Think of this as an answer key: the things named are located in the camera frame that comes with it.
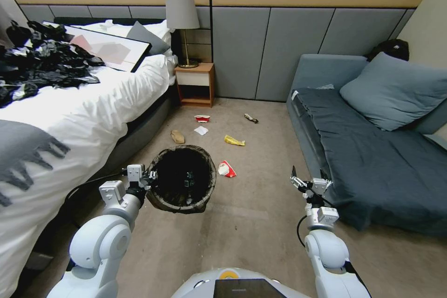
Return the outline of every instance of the gold lamp base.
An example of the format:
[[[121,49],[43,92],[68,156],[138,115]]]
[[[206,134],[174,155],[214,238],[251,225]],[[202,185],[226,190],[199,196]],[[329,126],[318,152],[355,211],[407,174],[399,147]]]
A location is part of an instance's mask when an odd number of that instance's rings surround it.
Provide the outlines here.
[[[178,64],[179,68],[196,68],[199,66],[198,61],[186,60],[185,64]]]

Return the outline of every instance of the trash bin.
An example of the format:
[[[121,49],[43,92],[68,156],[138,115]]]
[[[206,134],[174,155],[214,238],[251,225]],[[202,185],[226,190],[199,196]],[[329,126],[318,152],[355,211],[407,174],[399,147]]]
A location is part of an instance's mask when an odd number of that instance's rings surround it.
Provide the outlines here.
[[[165,149],[149,170],[157,171],[158,178],[146,195],[154,207],[184,214],[205,211],[216,185],[216,167],[203,148],[179,145]]]

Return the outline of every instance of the nightstand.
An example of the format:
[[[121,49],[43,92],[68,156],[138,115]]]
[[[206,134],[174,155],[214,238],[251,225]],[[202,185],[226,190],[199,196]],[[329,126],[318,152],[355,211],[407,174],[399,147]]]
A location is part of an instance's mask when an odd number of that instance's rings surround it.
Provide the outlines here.
[[[176,67],[175,72],[178,96],[183,106],[213,106],[213,63],[199,63],[196,68]]]

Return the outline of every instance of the lamp shade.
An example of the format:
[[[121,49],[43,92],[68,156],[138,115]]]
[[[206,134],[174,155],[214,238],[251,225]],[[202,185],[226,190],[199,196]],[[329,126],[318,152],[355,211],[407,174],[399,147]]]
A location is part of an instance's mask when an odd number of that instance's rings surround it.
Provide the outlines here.
[[[196,4],[194,0],[166,0],[166,20],[168,28],[199,28]]]

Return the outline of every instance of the gray sofa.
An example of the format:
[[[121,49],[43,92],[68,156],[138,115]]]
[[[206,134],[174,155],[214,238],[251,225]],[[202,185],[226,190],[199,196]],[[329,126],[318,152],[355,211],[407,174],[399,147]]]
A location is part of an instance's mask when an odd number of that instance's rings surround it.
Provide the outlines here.
[[[301,56],[287,108],[309,171],[333,180],[325,196],[358,230],[377,223],[447,236],[447,151],[423,136],[447,122],[447,103],[382,131],[339,94],[366,64],[360,56]],[[328,84],[334,89],[317,89]]]

